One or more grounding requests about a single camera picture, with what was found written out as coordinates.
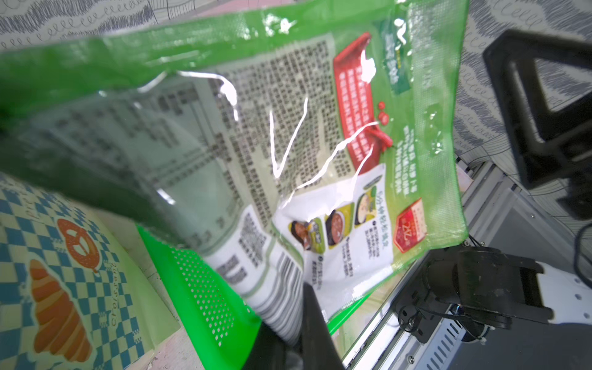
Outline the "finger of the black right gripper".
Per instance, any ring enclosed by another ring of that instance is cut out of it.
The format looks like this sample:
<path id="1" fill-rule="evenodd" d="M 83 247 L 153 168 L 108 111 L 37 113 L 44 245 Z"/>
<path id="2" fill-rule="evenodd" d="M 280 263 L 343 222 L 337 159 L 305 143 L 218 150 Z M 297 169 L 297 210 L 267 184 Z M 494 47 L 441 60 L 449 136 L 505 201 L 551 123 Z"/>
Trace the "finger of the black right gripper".
<path id="1" fill-rule="evenodd" d="M 591 95 L 553 111 L 536 62 L 591 68 L 590 43 L 507 30 L 483 54 L 521 183 L 591 185 Z"/>

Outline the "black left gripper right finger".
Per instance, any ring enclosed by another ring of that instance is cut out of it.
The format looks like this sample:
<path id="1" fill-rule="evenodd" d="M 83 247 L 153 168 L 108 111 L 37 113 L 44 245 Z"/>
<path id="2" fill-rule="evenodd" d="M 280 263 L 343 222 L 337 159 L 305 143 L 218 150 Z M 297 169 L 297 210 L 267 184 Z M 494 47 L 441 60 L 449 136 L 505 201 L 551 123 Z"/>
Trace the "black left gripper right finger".
<path id="1" fill-rule="evenodd" d="M 303 297 L 301 344 L 304 369 L 343 370 L 342 360 L 331 339 L 315 290 L 308 283 L 304 283 Z"/>

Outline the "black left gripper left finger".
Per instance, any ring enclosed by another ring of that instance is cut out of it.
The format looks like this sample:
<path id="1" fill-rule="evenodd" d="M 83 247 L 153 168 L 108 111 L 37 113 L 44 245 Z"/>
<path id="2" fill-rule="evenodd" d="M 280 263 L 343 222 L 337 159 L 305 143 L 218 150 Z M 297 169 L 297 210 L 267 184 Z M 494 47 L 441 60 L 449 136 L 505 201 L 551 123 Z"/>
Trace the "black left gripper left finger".
<path id="1" fill-rule="evenodd" d="M 284 370 L 286 343 L 262 323 L 243 370 Z"/>

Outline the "blue checkered paper bag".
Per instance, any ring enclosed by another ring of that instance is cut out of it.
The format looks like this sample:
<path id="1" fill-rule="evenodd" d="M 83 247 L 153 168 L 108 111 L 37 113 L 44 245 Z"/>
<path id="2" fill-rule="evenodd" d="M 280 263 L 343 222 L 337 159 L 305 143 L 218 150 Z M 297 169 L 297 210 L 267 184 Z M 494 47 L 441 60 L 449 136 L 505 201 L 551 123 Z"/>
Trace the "blue checkered paper bag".
<path id="1" fill-rule="evenodd" d="M 94 212 L 2 175 L 2 368 L 125 369 L 179 328 Z"/>

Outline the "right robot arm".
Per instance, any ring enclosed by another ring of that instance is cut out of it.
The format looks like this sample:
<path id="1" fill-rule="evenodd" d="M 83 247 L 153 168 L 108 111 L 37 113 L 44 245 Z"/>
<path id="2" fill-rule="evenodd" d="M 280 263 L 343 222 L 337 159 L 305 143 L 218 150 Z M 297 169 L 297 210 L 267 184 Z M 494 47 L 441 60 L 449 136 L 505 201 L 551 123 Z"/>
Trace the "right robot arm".
<path id="1" fill-rule="evenodd" d="M 550 109 L 536 68 L 546 60 L 590 69 L 591 45 L 507 30 L 483 58 L 521 183 L 533 189 L 567 180 L 559 203 L 584 226 L 569 272 L 479 245 L 428 253 L 391 304 L 400 328 L 421 342 L 441 319 L 460 323 L 477 339 L 487 328 L 510 329 L 514 319 L 591 323 L 591 271 L 582 262 L 582 241 L 591 230 L 591 96 Z"/>

